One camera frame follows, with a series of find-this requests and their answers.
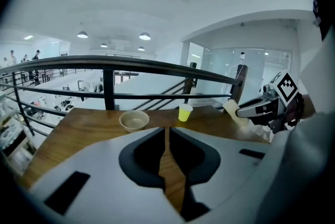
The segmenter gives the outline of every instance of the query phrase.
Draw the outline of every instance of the beige bowl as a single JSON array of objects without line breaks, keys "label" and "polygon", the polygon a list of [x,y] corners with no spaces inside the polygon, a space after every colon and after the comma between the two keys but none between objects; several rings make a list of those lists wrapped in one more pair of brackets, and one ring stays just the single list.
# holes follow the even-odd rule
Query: beige bowl
[{"label": "beige bowl", "polygon": [[126,131],[132,133],[143,130],[149,122],[149,116],[139,110],[130,110],[122,113],[119,121]]}]

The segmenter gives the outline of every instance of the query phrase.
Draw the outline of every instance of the balcony railing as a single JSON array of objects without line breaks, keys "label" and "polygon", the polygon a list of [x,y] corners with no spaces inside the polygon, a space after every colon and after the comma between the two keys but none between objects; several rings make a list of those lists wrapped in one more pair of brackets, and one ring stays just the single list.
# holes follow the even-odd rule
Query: balcony railing
[{"label": "balcony railing", "polygon": [[[53,70],[39,70],[33,71],[20,71],[15,72],[16,85],[21,86],[37,86],[42,83],[50,82],[59,77],[64,77],[70,74],[77,74],[80,72],[90,71],[87,69],[53,69]],[[5,84],[10,84],[13,81],[12,74],[1,73],[0,82]],[[4,86],[1,89],[7,95],[14,93],[13,87]]]},{"label": "balcony railing", "polygon": [[[24,82],[18,82],[19,75],[22,72],[29,72],[35,70],[58,70],[63,71],[59,76],[64,76],[64,70],[69,69],[71,73],[77,73],[77,70],[103,70],[103,87],[104,92],[83,92],[83,91],[68,91],[68,90],[55,90],[49,88],[40,88],[34,87],[36,82],[30,83],[27,86],[24,86]],[[146,72],[146,73],[155,73],[155,74],[164,74],[172,76],[184,77],[185,80],[181,81],[177,85],[174,85],[170,89],[162,92],[161,94],[146,94],[146,95],[136,95],[134,94],[124,94],[124,93],[115,93],[114,92],[114,80],[115,74],[114,71],[131,71],[131,72]],[[163,100],[169,100],[167,103],[160,105],[158,108],[162,108],[167,105],[171,100],[175,99],[184,99],[187,103],[190,98],[215,98],[215,97],[230,97],[238,101],[242,93],[245,76],[242,76],[237,79],[226,77],[220,74],[207,72],[203,70],[197,70],[194,68],[189,68],[185,66],[169,64],[158,61],[142,60],[142,59],[132,59],[132,58],[123,58],[123,57],[109,57],[109,56],[97,56],[97,55],[86,55],[86,56],[69,56],[69,57],[56,57],[48,58],[41,60],[29,61],[26,63],[21,63],[7,67],[0,70],[0,74],[7,73],[11,78],[7,83],[0,83],[1,86],[12,88],[15,93],[15,97],[7,95],[6,97],[12,101],[17,102],[19,107],[19,114],[22,116],[24,124],[29,128],[30,132],[34,136],[34,132],[38,132],[44,136],[47,134],[37,128],[31,126],[30,121],[37,122],[43,126],[49,128],[54,128],[55,125],[48,122],[42,121],[30,115],[27,115],[24,108],[28,107],[36,111],[42,111],[44,113],[57,115],[57,116],[66,116],[66,111],[59,111],[56,109],[50,109],[46,107],[36,106],[35,104],[27,103],[23,100],[20,100],[19,90],[32,91],[45,94],[53,95],[62,95],[62,96],[72,96],[72,97],[82,97],[82,98],[103,98],[105,101],[105,108],[107,110],[114,110],[115,100],[116,99],[148,99],[149,101],[137,106],[135,109],[139,109],[143,105],[148,104],[149,102],[159,99],[159,102],[151,105],[149,108],[155,106],[156,104],[162,102]],[[194,79],[200,79],[205,81],[213,81],[219,83],[226,83],[232,85],[231,95],[227,94],[185,94],[190,93],[190,90],[193,85]],[[167,94],[167,92],[177,88],[172,94]]]}]

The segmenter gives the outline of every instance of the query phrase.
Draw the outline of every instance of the wooden table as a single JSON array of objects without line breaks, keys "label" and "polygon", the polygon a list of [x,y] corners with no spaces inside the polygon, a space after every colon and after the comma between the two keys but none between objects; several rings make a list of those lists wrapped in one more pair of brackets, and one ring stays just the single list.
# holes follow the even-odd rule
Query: wooden table
[{"label": "wooden table", "polygon": [[[209,135],[267,143],[253,132],[241,132],[228,114],[211,106],[194,108],[187,122],[178,120],[178,110],[147,110],[153,127],[184,127]],[[119,124],[119,110],[74,108],[49,134],[25,171],[21,184],[30,187],[44,173],[95,142],[127,135]],[[184,198],[185,176],[173,159],[169,148],[169,129],[165,129],[165,153],[159,174],[165,178],[165,195],[178,210]]]}]

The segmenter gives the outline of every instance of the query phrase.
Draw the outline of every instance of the plastic cup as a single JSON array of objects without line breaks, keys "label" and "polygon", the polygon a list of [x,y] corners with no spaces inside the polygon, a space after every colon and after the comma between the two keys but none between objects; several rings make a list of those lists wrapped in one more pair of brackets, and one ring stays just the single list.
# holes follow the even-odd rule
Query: plastic cup
[{"label": "plastic cup", "polygon": [[179,116],[178,116],[179,121],[187,121],[192,110],[193,107],[190,106],[189,104],[179,105]]}]

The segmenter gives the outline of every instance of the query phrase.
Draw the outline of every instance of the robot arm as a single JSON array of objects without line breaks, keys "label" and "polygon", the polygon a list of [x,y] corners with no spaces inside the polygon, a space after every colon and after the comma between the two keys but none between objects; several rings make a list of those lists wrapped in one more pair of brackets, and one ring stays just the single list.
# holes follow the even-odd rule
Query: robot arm
[{"label": "robot arm", "polygon": [[285,129],[287,106],[297,94],[298,87],[289,73],[280,71],[269,85],[264,85],[263,96],[240,105],[236,115],[251,119],[255,125],[269,126],[277,133]]}]

